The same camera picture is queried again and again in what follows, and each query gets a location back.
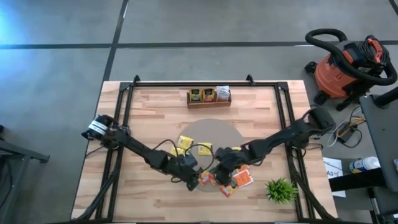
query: orange shop vacuum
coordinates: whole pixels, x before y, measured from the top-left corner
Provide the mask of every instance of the orange shop vacuum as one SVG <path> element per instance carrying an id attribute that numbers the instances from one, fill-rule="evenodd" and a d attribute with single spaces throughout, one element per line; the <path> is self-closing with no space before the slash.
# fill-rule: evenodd
<path id="1" fill-rule="evenodd" d="M 314 38 L 322 34 L 337 37 L 339 43 L 333 45 Z M 317 79 L 319 92 L 314 102 L 318 105 L 330 98 L 345 98 L 336 107 L 341 111 L 350 103 L 358 102 L 359 97 L 372 86 L 387 86 L 397 81 L 397 72 L 390 62 L 388 50 L 373 35 L 355 42 L 347 40 L 340 30 L 317 29 L 309 32 L 305 40 L 330 52 L 319 63 L 310 62 L 305 66 L 305 71 L 313 73 Z M 386 78 L 380 76 L 383 71 Z"/>

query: spray can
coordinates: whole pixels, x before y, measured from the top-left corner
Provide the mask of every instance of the spray can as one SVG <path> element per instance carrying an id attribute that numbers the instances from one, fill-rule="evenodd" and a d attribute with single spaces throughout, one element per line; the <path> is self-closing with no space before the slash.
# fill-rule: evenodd
<path id="1" fill-rule="evenodd" d="M 380 163 L 379 159 L 374 156 L 358 159 L 357 161 L 349 164 L 349 169 L 353 174 L 377 168 L 380 168 Z"/>

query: butcher block tabletop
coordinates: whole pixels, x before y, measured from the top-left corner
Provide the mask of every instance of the butcher block tabletop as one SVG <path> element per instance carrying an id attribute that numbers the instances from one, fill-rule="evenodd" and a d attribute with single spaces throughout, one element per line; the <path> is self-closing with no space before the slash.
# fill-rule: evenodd
<path id="1" fill-rule="evenodd" d="M 295 118 L 310 109 L 304 82 L 287 81 Z M 120 82 L 104 82 L 97 114 L 114 116 Z M 232 124 L 244 142 L 266 138 L 280 131 L 280 121 L 272 87 L 230 87 L 232 104 L 220 108 L 187 108 L 187 91 L 192 87 L 134 87 L 128 125 L 132 136 L 153 148 L 164 139 L 178 135 L 195 121 L 220 119 Z M 285 107 L 283 92 L 282 101 Z M 127 92 L 123 98 L 121 119 Z M 290 125 L 285 107 L 287 125 Z M 91 141 L 87 153 L 98 148 Z M 161 149 L 170 151 L 171 144 Z M 84 161 L 72 218 L 81 215 L 98 193 L 104 171 L 106 149 L 90 154 Z M 311 191 L 326 210 L 337 217 L 328 177 L 319 149 L 308 150 L 304 157 Z M 276 204 L 268 200 L 265 184 L 281 177 L 290 180 L 284 145 L 266 156 L 261 166 L 250 166 L 254 182 L 238 189 L 230 198 L 221 192 L 187 190 L 185 183 L 171 183 L 170 175 L 152 170 L 144 160 L 125 149 L 121 164 L 114 222 L 295 222 L 294 203 Z M 105 198 L 108 212 L 110 190 Z M 304 217 L 308 217 L 304 194 L 300 191 Z"/>

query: vacuum hose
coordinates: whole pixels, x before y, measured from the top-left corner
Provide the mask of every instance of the vacuum hose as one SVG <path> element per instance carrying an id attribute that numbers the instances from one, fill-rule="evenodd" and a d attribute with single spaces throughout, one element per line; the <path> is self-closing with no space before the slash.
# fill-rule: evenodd
<path id="1" fill-rule="evenodd" d="M 321 34 L 334 35 L 335 37 L 338 38 L 338 40 L 340 42 L 347 40 L 347 37 L 345 36 L 345 34 L 342 31 L 336 30 L 336 29 L 316 29 L 316 30 L 313 30 L 313 31 L 310 31 L 309 33 L 307 33 L 305 36 L 305 40 L 309 44 L 312 44 L 314 46 L 317 46 L 317 47 L 320 47 L 322 49 L 329 51 L 332 54 L 332 56 L 338 58 L 340 60 L 339 65 L 342 67 L 342 69 L 347 71 L 349 73 L 349 75 L 351 75 L 355 78 L 358 78 L 360 80 L 367 81 L 373 85 L 386 86 L 386 85 L 391 85 L 397 81 L 397 72 L 396 72 L 394 66 L 392 66 L 390 60 L 388 60 L 388 62 L 386 63 L 386 67 L 384 68 L 387 78 L 371 76 L 371 75 L 361 72 L 358 69 L 356 69 L 355 67 L 353 67 L 347 61 L 347 59 L 344 57 L 341 50 L 339 48 L 337 48 L 336 46 L 334 46 L 333 44 L 313 38 L 313 36 L 321 35 Z"/>

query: green plant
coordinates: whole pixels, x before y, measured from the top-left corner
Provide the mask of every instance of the green plant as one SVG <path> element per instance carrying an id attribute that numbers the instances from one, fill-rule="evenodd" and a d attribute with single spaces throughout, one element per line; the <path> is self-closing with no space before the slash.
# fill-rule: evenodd
<path id="1" fill-rule="evenodd" d="M 292 183 L 287 182 L 284 178 L 268 181 L 266 187 L 268 200 L 273 200 L 275 203 L 294 202 L 296 193 L 299 192 Z"/>

